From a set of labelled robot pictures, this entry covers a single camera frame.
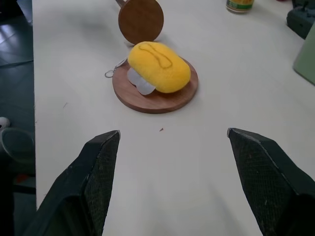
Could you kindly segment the round wooden plate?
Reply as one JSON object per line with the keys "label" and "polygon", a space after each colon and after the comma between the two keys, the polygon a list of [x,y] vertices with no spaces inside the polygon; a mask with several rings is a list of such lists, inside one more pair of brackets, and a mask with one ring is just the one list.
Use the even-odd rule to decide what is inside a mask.
{"label": "round wooden plate", "polygon": [[175,111],[188,104],[198,88],[198,76],[194,67],[185,59],[183,60],[189,65],[191,76],[189,83],[177,92],[161,93],[155,90],[148,95],[140,94],[127,78],[127,71],[130,69],[127,61],[115,68],[113,72],[114,92],[122,103],[139,112],[162,114]]}

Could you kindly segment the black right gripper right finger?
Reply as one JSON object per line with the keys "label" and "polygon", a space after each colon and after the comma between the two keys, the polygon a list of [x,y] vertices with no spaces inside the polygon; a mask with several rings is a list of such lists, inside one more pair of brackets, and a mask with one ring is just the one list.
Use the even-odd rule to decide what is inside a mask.
{"label": "black right gripper right finger", "polygon": [[315,236],[315,181],[274,140],[238,128],[227,137],[263,236]]}

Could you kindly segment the dark grey controller device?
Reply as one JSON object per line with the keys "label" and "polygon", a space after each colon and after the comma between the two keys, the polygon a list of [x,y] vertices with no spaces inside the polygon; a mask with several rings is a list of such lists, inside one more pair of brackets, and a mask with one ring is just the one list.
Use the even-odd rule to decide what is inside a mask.
{"label": "dark grey controller device", "polygon": [[315,22],[315,0],[292,0],[293,9],[287,14],[287,26],[306,39]]}

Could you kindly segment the yellow plush toy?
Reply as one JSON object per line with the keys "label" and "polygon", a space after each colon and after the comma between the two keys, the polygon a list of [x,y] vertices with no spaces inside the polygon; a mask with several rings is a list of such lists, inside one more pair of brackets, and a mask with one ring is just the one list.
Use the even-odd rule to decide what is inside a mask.
{"label": "yellow plush toy", "polygon": [[174,93],[190,81],[190,67],[172,49],[162,43],[140,42],[130,51],[127,62],[129,82],[142,95],[153,91]]}

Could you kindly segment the glass jar with green label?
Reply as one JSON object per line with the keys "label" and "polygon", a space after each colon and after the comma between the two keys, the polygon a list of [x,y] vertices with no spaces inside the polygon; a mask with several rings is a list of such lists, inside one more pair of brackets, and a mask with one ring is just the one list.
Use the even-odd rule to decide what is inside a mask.
{"label": "glass jar with green label", "polygon": [[254,0],[226,0],[227,10],[234,13],[246,13],[252,9]]}

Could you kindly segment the round wooden disc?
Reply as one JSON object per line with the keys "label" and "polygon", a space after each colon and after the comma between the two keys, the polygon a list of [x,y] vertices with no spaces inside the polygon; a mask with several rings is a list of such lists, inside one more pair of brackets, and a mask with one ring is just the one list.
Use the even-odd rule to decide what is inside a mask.
{"label": "round wooden disc", "polygon": [[118,24],[131,44],[154,41],[161,33],[164,14],[157,0],[115,0],[119,5]]}

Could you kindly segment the pale green box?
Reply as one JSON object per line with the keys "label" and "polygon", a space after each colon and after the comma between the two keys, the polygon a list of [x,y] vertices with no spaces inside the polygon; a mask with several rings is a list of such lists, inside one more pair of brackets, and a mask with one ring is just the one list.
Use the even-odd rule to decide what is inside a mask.
{"label": "pale green box", "polygon": [[315,86],[315,22],[294,61],[293,70]]}

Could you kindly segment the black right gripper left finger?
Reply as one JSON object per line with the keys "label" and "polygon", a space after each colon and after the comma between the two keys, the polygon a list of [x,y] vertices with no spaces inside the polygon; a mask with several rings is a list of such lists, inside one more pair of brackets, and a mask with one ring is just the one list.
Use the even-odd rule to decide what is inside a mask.
{"label": "black right gripper left finger", "polygon": [[95,136],[56,178],[23,236],[102,236],[120,131]]}

